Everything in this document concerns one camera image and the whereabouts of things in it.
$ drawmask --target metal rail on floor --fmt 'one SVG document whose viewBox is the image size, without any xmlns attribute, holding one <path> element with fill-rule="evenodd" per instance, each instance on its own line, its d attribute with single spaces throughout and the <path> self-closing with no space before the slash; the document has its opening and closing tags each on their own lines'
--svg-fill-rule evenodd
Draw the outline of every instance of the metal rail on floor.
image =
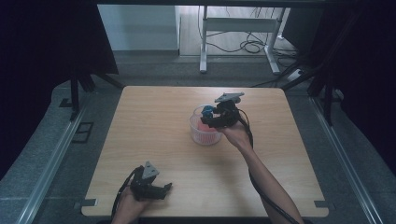
<svg viewBox="0 0 396 224">
<path fill-rule="evenodd" d="M 340 161 L 340 164 L 346 174 L 346 178 L 348 179 L 350 186 L 355 192 L 358 201 L 361 203 L 361 208 L 363 209 L 363 212 L 367 216 L 367 219 L 372 224 L 382 224 L 383 222 L 380 215 L 378 214 L 376 206 L 372 198 L 370 197 L 366 187 L 364 187 L 363 183 L 361 182 L 361 179 L 356 173 L 356 170 L 353 167 L 351 161 L 349 160 L 349 157 L 343 145 L 341 144 L 335 130 L 333 129 L 332 126 L 330 126 L 327 123 L 326 119 L 322 116 L 323 109 L 320 105 L 320 102 L 318 101 L 317 98 L 313 98 L 313 97 L 310 97 L 310 102 L 316 109 L 316 114 L 323 127 L 323 130 L 332 144 L 334 153 L 337 156 L 338 160 Z"/>
<path fill-rule="evenodd" d="M 87 94 L 81 101 L 81 109 L 77 114 L 76 118 L 73 121 L 70 121 L 64 133 L 61 136 L 61 139 L 58 141 L 55 149 L 53 150 L 49 161 L 44 168 L 41 176 L 38 178 L 37 182 L 35 183 L 35 187 L 30 194 L 25 206 L 21 210 L 21 214 L 17 220 L 17 223 L 32 223 L 35 219 L 35 215 L 44 200 L 44 197 L 47 194 L 48 189 L 50 188 L 50 184 L 55 176 L 58 168 L 64 158 L 64 154 L 67 151 L 70 142 L 73 138 L 76 129 L 85 114 L 85 111 L 88 108 L 90 102 L 90 94 Z"/>
</svg>

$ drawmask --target person's right arm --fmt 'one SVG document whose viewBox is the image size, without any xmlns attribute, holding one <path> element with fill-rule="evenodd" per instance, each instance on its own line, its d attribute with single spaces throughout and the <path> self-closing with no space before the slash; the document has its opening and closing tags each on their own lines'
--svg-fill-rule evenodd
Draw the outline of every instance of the person's right arm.
<svg viewBox="0 0 396 224">
<path fill-rule="evenodd" d="M 296 221 L 303 224 L 303 219 L 289 194 L 282 188 L 279 182 L 254 152 L 242 123 L 237 122 L 233 127 L 218 129 L 218 131 L 224 133 L 230 143 L 241 152 L 251 175 L 255 179 L 261 191 L 267 195 L 271 201 L 291 215 Z M 268 217 L 273 223 L 290 223 L 263 198 L 262 203 L 267 211 Z"/>
</svg>

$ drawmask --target forearm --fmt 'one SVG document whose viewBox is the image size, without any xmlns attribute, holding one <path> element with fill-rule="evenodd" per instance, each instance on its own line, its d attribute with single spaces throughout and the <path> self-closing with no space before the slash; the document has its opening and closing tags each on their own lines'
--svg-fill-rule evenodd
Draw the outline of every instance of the forearm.
<svg viewBox="0 0 396 224">
<path fill-rule="evenodd" d="M 243 146 L 238 149 L 242 153 L 247 163 L 247 167 L 260 190 L 265 195 L 267 195 L 271 201 L 291 215 L 296 221 L 303 223 L 301 215 L 289 194 L 282 188 L 271 172 L 265 167 L 251 146 Z M 274 223 L 289 223 L 265 200 L 262 199 L 262 202 L 269 218 L 271 218 Z"/>
</svg>

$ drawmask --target black fabric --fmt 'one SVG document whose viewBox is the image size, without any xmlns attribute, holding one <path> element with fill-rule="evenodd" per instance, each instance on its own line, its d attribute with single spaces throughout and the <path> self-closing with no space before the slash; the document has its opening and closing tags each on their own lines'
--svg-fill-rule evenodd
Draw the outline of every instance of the black fabric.
<svg viewBox="0 0 396 224">
<path fill-rule="evenodd" d="M 396 174 L 396 6 L 369 1 L 334 64 L 342 108 Z"/>
<path fill-rule="evenodd" d="M 96 5 L 7 1 L 0 30 L 2 178 L 71 71 L 118 71 Z"/>
</svg>

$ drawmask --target person's right hand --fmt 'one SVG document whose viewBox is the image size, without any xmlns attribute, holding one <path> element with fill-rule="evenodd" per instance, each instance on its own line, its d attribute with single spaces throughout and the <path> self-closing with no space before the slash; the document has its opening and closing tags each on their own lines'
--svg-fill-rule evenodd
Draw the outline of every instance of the person's right hand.
<svg viewBox="0 0 396 224">
<path fill-rule="evenodd" d="M 251 149 L 251 144 L 246 133 L 245 127 L 241 122 L 235 123 L 232 127 L 219 128 L 219 133 L 223 133 L 228 141 L 239 150 Z"/>
</svg>

